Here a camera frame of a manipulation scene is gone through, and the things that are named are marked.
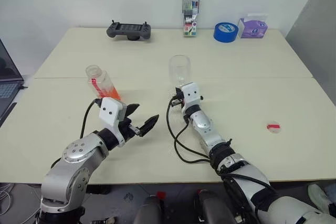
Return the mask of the white shoe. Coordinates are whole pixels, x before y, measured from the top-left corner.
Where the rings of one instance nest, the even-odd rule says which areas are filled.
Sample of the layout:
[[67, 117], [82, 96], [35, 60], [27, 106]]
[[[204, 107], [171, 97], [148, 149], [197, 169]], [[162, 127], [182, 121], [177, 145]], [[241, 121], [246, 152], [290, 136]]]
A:
[[318, 184], [308, 186], [308, 196], [319, 210], [336, 218], [336, 184], [322, 189]]

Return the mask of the marker pen set case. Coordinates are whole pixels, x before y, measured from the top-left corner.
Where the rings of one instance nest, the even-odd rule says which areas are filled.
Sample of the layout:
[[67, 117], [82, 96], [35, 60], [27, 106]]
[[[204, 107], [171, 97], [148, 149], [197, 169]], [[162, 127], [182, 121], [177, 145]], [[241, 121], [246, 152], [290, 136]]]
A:
[[197, 16], [200, 9], [200, 0], [182, 0], [183, 27], [185, 37], [194, 37], [197, 34]]

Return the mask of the grey laptop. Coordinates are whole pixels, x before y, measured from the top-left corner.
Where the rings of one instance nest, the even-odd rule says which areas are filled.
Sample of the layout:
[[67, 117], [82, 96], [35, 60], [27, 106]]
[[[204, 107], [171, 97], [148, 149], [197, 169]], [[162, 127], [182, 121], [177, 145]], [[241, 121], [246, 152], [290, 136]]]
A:
[[0, 118], [24, 84], [24, 79], [0, 39]]

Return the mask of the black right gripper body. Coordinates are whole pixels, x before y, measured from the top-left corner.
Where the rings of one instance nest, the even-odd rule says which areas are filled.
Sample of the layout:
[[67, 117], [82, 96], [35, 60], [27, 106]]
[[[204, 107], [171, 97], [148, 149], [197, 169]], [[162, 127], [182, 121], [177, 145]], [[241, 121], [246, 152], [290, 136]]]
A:
[[180, 105], [181, 107], [184, 106], [184, 94], [183, 93], [178, 93], [174, 95], [171, 99], [171, 107]]

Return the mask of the purple tissue box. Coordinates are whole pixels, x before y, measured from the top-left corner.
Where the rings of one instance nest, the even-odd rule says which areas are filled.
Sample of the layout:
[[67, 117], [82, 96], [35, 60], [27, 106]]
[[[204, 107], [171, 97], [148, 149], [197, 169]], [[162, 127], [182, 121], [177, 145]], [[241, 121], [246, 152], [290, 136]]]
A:
[[268, 25], [267, 14], [247, 14], [238, 22], [238, 35], [240, 38], [263, 38]]

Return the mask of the clear glass cup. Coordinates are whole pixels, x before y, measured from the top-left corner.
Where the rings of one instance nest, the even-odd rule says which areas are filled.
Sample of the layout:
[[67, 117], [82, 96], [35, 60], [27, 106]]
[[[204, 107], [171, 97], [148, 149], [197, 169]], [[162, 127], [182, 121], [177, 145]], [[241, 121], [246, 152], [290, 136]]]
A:
[[191, 81], [191, 62], [188, 56], [175, 55], [169, 60], [169, 77], [175, 87], [181, 87]]

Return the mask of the dark rounded casing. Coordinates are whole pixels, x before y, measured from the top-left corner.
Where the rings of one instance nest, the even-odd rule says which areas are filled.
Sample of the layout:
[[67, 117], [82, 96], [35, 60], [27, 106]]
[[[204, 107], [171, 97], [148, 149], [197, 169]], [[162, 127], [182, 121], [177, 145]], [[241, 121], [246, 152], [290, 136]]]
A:
[[213, 191], [198, 191], [194, 198], [194, 208], [200, 224], [237, 224], [229, 207]]
[[138, 209], [133, 224], [162, 224], [162, 215], [160, 200], [151, 195]]

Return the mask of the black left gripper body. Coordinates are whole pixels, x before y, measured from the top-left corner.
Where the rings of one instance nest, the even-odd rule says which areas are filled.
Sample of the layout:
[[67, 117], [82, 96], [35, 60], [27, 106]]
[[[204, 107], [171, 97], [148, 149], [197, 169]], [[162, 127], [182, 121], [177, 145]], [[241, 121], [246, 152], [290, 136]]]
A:
[[131, 120], [125, 117], [123, 121], [119, 122], [119, 131], [123, 136], [125, 142], [133, 138], [135, 135], [140, 135], [140, 129], [131, 124]]

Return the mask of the bottle with orange liquid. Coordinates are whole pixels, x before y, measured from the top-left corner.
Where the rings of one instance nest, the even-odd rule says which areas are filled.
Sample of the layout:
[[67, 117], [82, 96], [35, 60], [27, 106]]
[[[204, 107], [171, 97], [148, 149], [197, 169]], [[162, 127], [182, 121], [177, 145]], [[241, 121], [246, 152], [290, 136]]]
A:
[[111, 97], [121, 101], [115, 86], [109, 75], [97, 65], [90, 65], [86, 68], [88, 85], [98, 98]]

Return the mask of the white bottle cap red stripe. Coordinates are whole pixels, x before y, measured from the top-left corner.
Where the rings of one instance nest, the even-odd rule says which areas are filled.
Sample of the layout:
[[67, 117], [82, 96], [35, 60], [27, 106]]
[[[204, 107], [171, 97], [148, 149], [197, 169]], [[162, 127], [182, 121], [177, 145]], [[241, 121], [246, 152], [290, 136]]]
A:
[[266, 129], [272, 133], [279, 133], [281, 131], [281, 125], [277, 122], [269, 122], [266, 124]]

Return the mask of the grey handheld controller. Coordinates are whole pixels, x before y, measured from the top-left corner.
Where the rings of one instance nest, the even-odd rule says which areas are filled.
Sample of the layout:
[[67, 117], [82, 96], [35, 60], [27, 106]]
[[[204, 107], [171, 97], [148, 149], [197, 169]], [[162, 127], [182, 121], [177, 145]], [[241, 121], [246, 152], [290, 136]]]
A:
[[147, 22], [143, 24], [125, 24], [112, 20], [112, 24], [108, 27], [106, 33], [110, 38], [126, 36], [130, 41], [137, 41], [140, 38], [148, 40], [151, 37], [151, 26]]

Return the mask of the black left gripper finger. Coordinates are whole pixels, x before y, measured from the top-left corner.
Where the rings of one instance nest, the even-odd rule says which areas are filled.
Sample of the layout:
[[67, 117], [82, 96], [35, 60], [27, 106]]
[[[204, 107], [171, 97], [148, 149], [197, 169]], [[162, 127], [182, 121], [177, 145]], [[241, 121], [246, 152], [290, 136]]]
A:
[[125, 112], [125, 117], [131, 115], [139, 106], [140, 105], [138, 103], [128, 104]]
[[155, 124], [157, 123], [159, 119], [159, 115], [154, 115], [152, 117], [150, 117], [149, 119], [147, 119], [144, 124], [139, 128], [140, 130], [140, 137], [144, 137], [149, 131], [151, 131]]

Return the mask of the blue tape roll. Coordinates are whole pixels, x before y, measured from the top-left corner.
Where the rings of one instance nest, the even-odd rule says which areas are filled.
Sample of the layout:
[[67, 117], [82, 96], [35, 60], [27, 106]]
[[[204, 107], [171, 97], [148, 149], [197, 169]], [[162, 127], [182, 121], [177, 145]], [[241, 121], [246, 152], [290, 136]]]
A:
[[238, 27], [232, 23], [218, 23], [215, 25], [213, 37], [219, 42], [233, 42], [238, 34]]

